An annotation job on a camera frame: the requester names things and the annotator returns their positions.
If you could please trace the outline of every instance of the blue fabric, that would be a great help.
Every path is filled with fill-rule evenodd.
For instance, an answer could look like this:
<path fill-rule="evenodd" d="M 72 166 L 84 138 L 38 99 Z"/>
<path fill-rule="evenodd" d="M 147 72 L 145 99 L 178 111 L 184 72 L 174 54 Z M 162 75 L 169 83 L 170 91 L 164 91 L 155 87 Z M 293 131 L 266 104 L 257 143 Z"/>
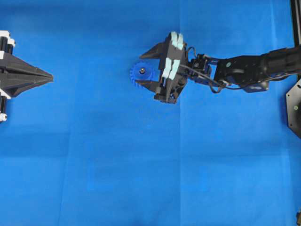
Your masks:
<path fill-rule="evenodd" d="M 1 9 L 15 55 L 55 82 L 8 103 L 0 225 L 294 225 L 301 141 L 286 126 L 285 93 L 295 77 L 257 94 L 189 82 L 164 105 L 128 74 L 170 31 L 220 58 L 292 47 L 288 0 L 15 0 Z"/>

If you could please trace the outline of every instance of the metal bracket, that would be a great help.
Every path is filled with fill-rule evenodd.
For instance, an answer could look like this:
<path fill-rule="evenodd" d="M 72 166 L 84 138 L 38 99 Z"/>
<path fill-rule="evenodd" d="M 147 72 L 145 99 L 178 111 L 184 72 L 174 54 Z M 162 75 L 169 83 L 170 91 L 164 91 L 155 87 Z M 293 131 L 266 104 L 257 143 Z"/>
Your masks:
<path fill-rule="evenodd" d="M 301 80 L 286 94 L 288 127 L 301 138 Z"/>

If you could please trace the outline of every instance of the black wire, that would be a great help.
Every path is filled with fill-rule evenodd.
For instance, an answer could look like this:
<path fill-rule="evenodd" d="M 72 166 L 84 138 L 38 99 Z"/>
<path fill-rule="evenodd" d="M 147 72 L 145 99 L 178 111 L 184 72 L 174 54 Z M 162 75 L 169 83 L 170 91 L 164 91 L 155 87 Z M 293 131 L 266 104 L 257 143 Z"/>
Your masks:
<path fill-rule="evenodd" d="M 186 66 L 186 65 L 180 65 L 180 66 L 183 67 L 183 68 L 187 68 L 187 69 L 189 69 L 190 71 L 192 71 L 192 72 L 194 72 L 194 73 L 196 73 L 196 74 L 199 74 L 201 77 L 203 77 L 203 78 L 205 78 L 205 79 L 207 79 L 207 80 L 209 80 L 209 81 L 215 83 L 215 84 L 219 87 L 219 89 L 218 89 L 217 91 L 215 91 L 215 90 L 213 89 L 213 86 L 212 86 L 212 83 L 211 83 L 211 82 L 208 83 L 209 86 L 210 86 L 210 89 L 211 89 L 211 91 L 212 91 L 213 93 L 220 93 L 222 89 L 240 90 L 240 89 L 244 89 L 244 88 L 246 88 L 246 87 L 248 87 L 248 86 L 255 85 L 255 84 L 258 84 L 258 83 L 262 83 L 262 82 L 268 82 L 268 81 L 280 81 L 280 80 L 286 79 L 288 76 L 291 76 L 291 75 L 296 74 L 296 73 L 291 73 L 291 74 L 278 75 L 278 76 L 275 76 L 275 77 L 273 77 L 273 78 L 268 78 L 268 79 L 265 79 L 265 80 L 262 80 L 262 81 L 257 81 L 257 82 L 248 83 L 248 84 L 246 84 L 246 85 L 244 85 L 244 86 L 242 86 L 242 87 L 231 88 L 231 87 L 227 87 L 227 86 L 225 86 L 225 85 L 222 85 L 222 84 L 218 83 L 217 81 L 211 79 L 211 78 L 210 78 L 209 76 L 207 76 L 206 74 L 203 74 L 203 73 L 201 73 L 201 72 L 198 72 L 198 71 L 192 69 L 191 67 L 188 67 L 188 66 Z"/>
<path fill-rule="evenodd" d="M 201 72 L 198 72 L 198 71 L 192 69 L 191 67 L 188 67 L 188 66 L 186 66 L 186 65 L 180 65 L 180 67 L 187 68 L 187 69 L 191 70 L 192 72 L 194 72 L 194 73 L 196 73 L 196 74 L 199 74 L 199 75 L 202 76 L 203 78 L 205 78 L 205 79 L 207 79 L 207 80 L 209 80 L 209 81 L 215 83 L 217 86 L 224 87 L 222 84 L 220 84 L 220 83 L 218 83 L 217 81 L 211 79 L 211 78 L 210 78 L 209 76 L 207 76 L 206 74 L 203 74 L 203 73 L 201 73 Z"/>
<path fill-rule="evenodd" d="M 191 49 L 193 49 L 193 55 L 194 55 L 194 57 L 197 58 L 196 48 L 194 48 L 193 46 L 191 46 L 191 47 L 189 47 L 189 48 L 187 49 L 187 52 L 186 52 L 186 58 L 188 59 L 188 53 L 189 53 L 189 51 L 190 51 Z"/>
<path fill-rule="evenodd" d="M 231 89 L 231 90 L 239 90 L 239 89 L 244 89 L 248 86 L 252 86 L 252 85 L 255 85 L 255 84 L 258 84 L 258 83 L 263 83 L 263 82 L 268 82 L 268 81 L 282 81 L 284 79 L 287 79 L 289 76 L 291 75 L 294 75 L 296 73 L 292 73 L 292 74 L 284 74 L 284 75 L 278 75 L 278 76 L 275 76 L 273 78 L 268 78 L 268 79 L 265 79 L 265 80 L 262 80 L 262 81 L 257 81 L 257 82 L 252 82 L 252 83 L 249 83 L 245 86 L 242 86 L 242 87 L 239 87 L 239 88 L 231 88 L 231 87 L 225 87 L 226 89 Z"/>

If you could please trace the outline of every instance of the bolt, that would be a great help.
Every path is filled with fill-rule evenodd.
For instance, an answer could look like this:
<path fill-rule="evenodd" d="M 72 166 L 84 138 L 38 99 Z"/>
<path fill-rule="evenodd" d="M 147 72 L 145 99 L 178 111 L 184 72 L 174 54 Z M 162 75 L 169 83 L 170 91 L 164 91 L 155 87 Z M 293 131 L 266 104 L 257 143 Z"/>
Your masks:
<path fill-rule="evenodd" d="M 142 67 L 139 72 L 140 72 L 140 74 L 144 74 L 145 73 L 145 68 Z"/>

